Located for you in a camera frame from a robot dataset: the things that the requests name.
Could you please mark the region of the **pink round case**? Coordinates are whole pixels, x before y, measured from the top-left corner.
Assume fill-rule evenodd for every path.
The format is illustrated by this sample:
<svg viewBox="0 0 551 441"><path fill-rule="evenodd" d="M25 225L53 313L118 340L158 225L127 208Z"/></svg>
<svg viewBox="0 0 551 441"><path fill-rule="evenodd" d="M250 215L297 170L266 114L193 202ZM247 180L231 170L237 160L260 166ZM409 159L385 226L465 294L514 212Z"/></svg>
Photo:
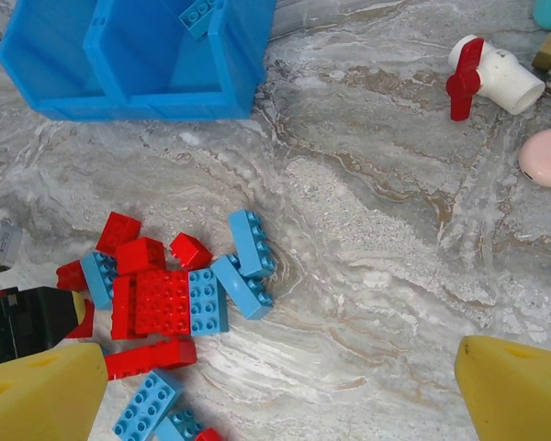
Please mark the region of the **pink round case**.
<svg viewBox="0 0 551 441"><path fill-rule="evenodd" d="M551 129L530 137L519 151L523 174L536 184L551 187Z"/></svg>

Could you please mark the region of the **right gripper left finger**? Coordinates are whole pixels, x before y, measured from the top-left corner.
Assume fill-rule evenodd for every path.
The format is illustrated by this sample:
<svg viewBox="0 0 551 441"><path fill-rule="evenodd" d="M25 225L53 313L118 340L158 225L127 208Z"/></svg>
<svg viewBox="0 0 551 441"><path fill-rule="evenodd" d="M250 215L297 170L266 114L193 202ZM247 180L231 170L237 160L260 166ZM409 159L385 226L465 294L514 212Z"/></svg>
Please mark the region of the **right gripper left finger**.
<svg viewBox="0 0 551 441"><path fill-rule="evenodd" d="M0 364L0 441L87 441L107 382L95 343Z"/></svg>

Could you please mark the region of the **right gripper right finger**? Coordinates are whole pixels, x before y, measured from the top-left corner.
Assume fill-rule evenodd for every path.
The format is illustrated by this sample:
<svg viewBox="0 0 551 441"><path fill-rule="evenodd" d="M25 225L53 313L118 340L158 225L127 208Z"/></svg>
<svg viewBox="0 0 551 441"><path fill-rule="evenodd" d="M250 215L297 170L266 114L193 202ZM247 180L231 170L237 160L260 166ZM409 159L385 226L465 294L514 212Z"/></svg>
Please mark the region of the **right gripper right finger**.
<svg viewBox="0 0 551 441"><path fill-rule="evenodd" d="M467 336L455 378L479 441L551 441L551 351Z"/></svg>

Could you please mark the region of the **blue lego brick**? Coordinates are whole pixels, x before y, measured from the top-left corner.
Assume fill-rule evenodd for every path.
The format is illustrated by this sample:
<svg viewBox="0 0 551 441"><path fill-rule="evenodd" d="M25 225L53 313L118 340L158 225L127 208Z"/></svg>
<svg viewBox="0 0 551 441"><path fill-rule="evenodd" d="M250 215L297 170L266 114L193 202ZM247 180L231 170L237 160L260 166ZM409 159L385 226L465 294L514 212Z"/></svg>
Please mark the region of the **blue lego brick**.
<svg viewBox="0 0 551 441"><path fill-rule="evenodd" d="M233 212L228 220L242 275L255 279L270 277L276 263L271 256L261 218L252 211L240 209Z"/></svg>
<svg viewBox="0 0 551 441"><path fill-rule="evenodd" d="M184 409L166 415L154 429L159 441L195 441L205 429L194 413Z"/></svg>
<svg viewBox="0 0 551 441"><path fill-rule="evenodd" d="M190 35L199 40L208 32L209 22L218 0L195 0L179 19Z"/></svg>
<svg viewBox="0 0 551 441"><path fill-rule="evenodd" d="M226 292L210 268L188 272L188 295L192 336L229 330Z"/></svg>
<svg viewBox="0 0 551 441"><path fill-rule="evenodd" d="M151 441L153 431L183 393L183 384L161 369L148 373L116 424L121 441Z"/></svg>
<svg viewBox="0 0 551 441"><path fill-rule="evenodd" d="M273 299L262 282L242 274L235 254L222 255L210 268L247 320L260 320L273 308Z"/></svg>
<svg viewBox="0 0 551 441"><path fill-rule="evenodd" d="M99 310L111 310L114 280L118 276L116 259L93 251L80 260L80 265L95 307Z"/></svg>

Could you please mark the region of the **blue two-compartment plastic bin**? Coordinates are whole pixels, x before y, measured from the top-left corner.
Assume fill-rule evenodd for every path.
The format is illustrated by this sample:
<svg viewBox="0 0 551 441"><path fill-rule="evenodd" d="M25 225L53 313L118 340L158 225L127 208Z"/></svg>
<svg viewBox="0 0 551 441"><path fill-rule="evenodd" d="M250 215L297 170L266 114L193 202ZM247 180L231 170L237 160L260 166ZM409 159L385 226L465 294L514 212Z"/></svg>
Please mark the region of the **blue two-compartment plastic bin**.
<svg viewBox="0 0 551 441"><path fill-rule="evenodd" d="M276 0L218 0L195 40L195 0L17 0L0 63L54 120L245 119L266 78Z"/></svg>

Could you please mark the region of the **long red lego brick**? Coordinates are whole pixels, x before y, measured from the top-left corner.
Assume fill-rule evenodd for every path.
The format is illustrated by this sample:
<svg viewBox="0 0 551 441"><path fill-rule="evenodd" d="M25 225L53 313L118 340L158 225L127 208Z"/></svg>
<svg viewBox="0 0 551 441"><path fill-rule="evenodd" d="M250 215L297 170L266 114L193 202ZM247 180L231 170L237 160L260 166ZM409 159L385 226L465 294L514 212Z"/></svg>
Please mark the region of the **long red lego brick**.
<svg viewBox="0 0 551 441"><path fill-rule="evenodd" d="M172 338L152 345L105 356L109 380L124 379L151 370L175 369L197 362L197 351L191 338Z"/></svg>

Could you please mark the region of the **large red lego plate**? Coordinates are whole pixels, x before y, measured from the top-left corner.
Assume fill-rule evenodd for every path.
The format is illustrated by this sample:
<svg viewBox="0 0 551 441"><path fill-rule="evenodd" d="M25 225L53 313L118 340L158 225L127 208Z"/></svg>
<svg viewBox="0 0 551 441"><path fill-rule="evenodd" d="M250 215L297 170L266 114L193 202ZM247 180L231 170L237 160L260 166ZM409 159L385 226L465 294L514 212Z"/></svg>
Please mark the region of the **large red lego plate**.
<svg viewBox="0 0 551 441"><path fill-rule="evenodd" d="M190 334L186 271L156 269L137 275L135 328L138 334Z"/></svg>

